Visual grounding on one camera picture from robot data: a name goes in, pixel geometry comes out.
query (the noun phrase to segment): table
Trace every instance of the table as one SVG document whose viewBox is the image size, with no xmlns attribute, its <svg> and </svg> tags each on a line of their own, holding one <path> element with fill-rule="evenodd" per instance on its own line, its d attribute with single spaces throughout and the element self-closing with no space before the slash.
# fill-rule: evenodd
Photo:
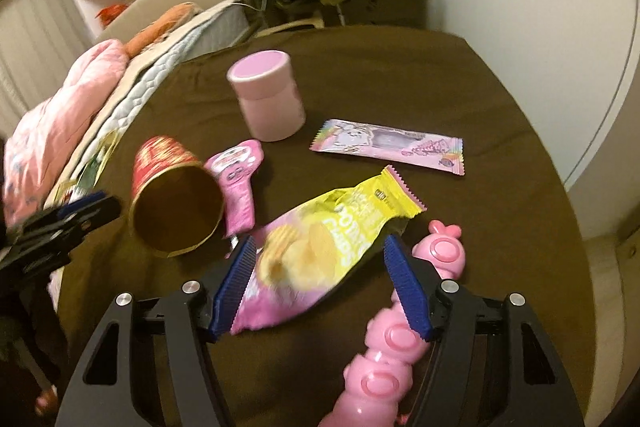
<svg viewBox="0 0 640 427">
<path fill-rule="evenodd" d="M 348 26 L 276 34 L 192 60 L 142 108 L 98 187 L 128 205 L 134 155 L 151 136 L 174 136 L 204 160 L 249 138 L 225 73 L 242 56 L 270 48 L 291 55 L 307 121 L 291 138 L 264 144 L 265 162 L 253 178 L 257 222 L 268 223 L 332 188 L 356 185 L 385 166 L 382 160 L 309 151 L 328 118 L 462 137 L 464 177 L 396 164 L 429 207 L 410 223 L 405 238 L 417 242 L 434 218 L 461 225 L 467 253 L 462 283 L 492 298 L 513 291 L 526 296 L 585 410 L 593 377 L 594 306 L 574 214 L 530 124 L 460 38 Z M 72 361 L 111 299 L 124 291 L 138 299 L 162 296 L 196 279 L 228 251 L 220 235 L 172 259 L 150 256 L 129 235 L 124 218 L 89 237 L 66 268 L 60 299 Z M 391 290 L 382 256 L 376 256 L 307 314 L 269 330 L 227 335 L 212 346 L 238 426 L 315 427 L 342 390 L 342 369 L 364 351 L 366 323 L 389 304 Z M 416 380 L 423 370 L 417 366 Z"/>
</svg>

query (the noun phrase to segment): potato chip bag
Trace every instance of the potato chip bag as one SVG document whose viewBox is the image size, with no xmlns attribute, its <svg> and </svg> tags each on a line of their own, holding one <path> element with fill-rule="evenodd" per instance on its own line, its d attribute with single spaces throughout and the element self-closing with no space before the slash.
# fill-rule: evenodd
<svg viewBox="0 0 640 427">
<path fill-rule="evenodd" d="M 392 218 L 402 232 L 426 207 L 398 173 L 336 188 L 254 234 L 261 250 L 231 332 L 280 324 L 308 310 L 360 261 Z"/>
</svg>

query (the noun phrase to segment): pink blanket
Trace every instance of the pink blanket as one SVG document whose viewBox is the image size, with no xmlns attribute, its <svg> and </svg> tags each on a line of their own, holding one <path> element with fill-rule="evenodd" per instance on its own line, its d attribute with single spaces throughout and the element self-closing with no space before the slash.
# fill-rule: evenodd
<svg viewBox="0 0 640 427">
<path fill-rule="evenodd" d="M 120 41 L 96 44 L 75 61 L 54 96 L 22 117 L 4 151 L 4 217 L 8 226 L 41 207 L 128 62 Z"/>
</svg>

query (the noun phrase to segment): pink container lid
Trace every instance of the pink container lid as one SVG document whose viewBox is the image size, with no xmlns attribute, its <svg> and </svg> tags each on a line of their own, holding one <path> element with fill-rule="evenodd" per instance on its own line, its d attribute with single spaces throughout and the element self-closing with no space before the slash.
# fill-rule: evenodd
<svg viewBox="0 0 640 427">
<path fill-rule="evenodd" d="M 226 77 L 239 97 L 250 100 L 275 96 L 293 82 L 289 55 L 278 50 L 241 58 L 229 68 Z"/>
</svg>

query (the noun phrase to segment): metal screw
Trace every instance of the metal screw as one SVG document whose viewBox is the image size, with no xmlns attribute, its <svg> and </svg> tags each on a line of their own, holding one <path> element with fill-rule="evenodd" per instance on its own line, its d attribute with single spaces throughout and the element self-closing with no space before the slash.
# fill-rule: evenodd
<svg viewBox="0 0 640 427">
<path fill-rule="evenodd" d="M 440 285 L 440 287 L 442 288 L 442 291 L 444 291 L 445 293 L 455 293 L 460 289 L 460 286 L 458 286 L 458 283 L 452 280 L 442 281 L 442 284 Z"/>
<path fill-rule="evenodd" d="M 133 295 L 131 295 L 130 293 L 124 292 L 116 297 L 116 304 L 118 306 L 126 306 L 132 300 L 133 300 Z"/>
<path fill-rule="evenodd" d="M 524 297 L 519 293 L 512 293 L 511 295 L 509 295 L 509 300 L 514 306 L 524 306 L 524 303 L 526 302 Z"/>
<path fill-rule="evenodd" d="M 200 289 L 198 281 L 187 281 L 182 285 L 182 291 L 185 293 L 196 293 Z"/>
</svg>

